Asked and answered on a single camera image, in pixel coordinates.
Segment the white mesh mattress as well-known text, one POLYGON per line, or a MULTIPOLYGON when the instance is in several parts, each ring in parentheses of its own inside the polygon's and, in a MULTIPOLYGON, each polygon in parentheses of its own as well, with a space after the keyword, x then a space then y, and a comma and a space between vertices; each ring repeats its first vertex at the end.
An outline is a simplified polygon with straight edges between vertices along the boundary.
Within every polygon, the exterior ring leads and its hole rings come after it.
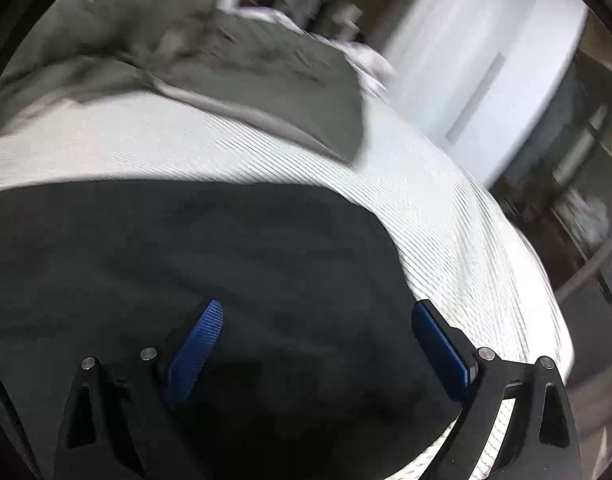
POLYGON ((352 162, 145 92, 59 103, 0 135, 0 190, 131 177, 330 188, 379 217, 411 290, 474 342, 572 368, 571 336, 534 248, 470 174, 378 99, 363 104, 352 162))

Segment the dark grey duvet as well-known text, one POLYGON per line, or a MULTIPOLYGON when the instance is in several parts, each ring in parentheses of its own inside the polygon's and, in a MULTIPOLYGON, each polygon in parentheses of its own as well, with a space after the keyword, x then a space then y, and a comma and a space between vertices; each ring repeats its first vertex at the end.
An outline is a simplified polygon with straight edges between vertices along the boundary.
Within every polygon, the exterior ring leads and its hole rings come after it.
POLYGON ((2 73, 0 134, 60 100, 148 91, 353 162, 363 99, 344 52, 218 2, 56 0, 2 73))

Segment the white wardrobe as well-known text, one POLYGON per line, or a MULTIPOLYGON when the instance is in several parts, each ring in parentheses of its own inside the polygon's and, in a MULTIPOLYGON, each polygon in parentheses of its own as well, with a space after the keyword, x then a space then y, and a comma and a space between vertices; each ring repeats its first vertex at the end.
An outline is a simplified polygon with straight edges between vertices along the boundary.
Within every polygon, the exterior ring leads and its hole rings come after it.
POLYGON ((583 0, 414 0, 384 55, 388 101, 488 188, 570 66, 583 0))

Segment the black pants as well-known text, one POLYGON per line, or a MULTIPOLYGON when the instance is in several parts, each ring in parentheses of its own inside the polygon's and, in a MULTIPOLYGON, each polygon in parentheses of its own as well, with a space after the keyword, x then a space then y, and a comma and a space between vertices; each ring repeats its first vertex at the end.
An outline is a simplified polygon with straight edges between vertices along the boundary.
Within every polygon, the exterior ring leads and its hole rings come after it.
POLYGON ((0 191, 0 375, 43 472, 80 361, 223 325, 182 430, 207 479, 383 479, 458 405, 372 212, 317 186, 82 181, 0 191))

